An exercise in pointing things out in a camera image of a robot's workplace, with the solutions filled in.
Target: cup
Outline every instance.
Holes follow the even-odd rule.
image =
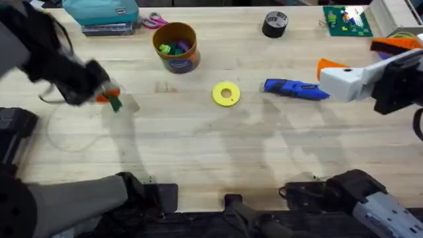
[[[159,47],[161,44],[169,45],[179,40],[186,41],[190,44],[191,48],[177,56],[166,55],[160,52]],[[153,45],[163,64],[170,72],[187,73],[195,69],[200,62],[196,33],[191,26],[185,23],[171,22],[158,28],[153,35]]]

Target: orange object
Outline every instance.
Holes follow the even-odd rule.
[[[415,37],[410,38],[376,38],[371,41],[372,45],[374,43],[382,43],[390,46],[397,46],[407,50],[412,50],[416,48],[421,48],[422,46],[417,41]]]
[[[104,94],[119,96],[120,95],[120,89],[109,90],[109,91],[104,92]],[[96,100],[96,102],[100,102],[100,103],[106,103],[106,102],[109,101],[103,94],[98,95],[95,100]]]
[[[327,67],[349,67],[348,65],[343,65],[341,63],[336,63],[333,61],[329,61],[327,59],[320,59],[319,63],[317,64],[317,79],[320,81],[320,72],[322,69]]]

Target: wooden tabletop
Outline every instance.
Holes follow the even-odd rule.
[[[279,39],[261,33],[271,10],[289,17]],[[223,195],[232,192],[254,208],[283,209],[277,188],[286,182],[362,169],[405,206],[423,206],[415,107],[381,116],[371,99],[346,104],[260,93],[267,78],[317,83],[320,58],[358,67],[378,60],[370,38],[330,37],[319,25],[321,7],[141,9],[196,31],[201,62],[183,75],[163,67],[153,30],[86,38],[65,11],[50,11],[68,29],[77,54],[97,59],[122,86],[125,106],[114,114],[108,105],[48,105],[37,97],[47,83],[8,74],[0,82],[1,106],[40,116],[23,153],[24,181],[52,184],[130,171],[146,182],[177,183],[180,211],[220,210]],[[213,86],[221,81],[241,89],[235,106],[213,102]]]

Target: pink scissors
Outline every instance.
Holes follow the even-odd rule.
[[[149,29],[157,29],[168,22],[165,21],[159,13],[153,12],[149,18],[143,19],[143,25]]]

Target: yellow ring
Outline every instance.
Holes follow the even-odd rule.
[[[223,97],[222,91],[224,90],[229,90],[231,92],[231,96],[228,98]],[[213,100],[221,106],[232,106],[238,102],[240,97],[241,92],[238,86],[232,82],[218,83],[213,89]]]

